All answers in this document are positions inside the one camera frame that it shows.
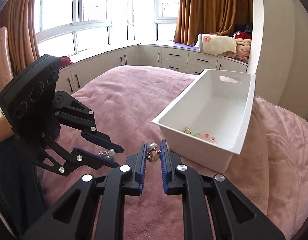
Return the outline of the person's left hand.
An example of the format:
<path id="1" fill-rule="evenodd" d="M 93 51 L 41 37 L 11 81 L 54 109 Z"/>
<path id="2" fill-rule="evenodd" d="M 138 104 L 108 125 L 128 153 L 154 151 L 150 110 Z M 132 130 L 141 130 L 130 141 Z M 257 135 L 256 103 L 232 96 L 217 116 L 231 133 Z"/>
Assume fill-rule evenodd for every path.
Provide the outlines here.
<path id="1" fill-rule="evenodd" d="M 5 116 L 0 116 L 0 143 L 14 135 L 11 126 Z"/>

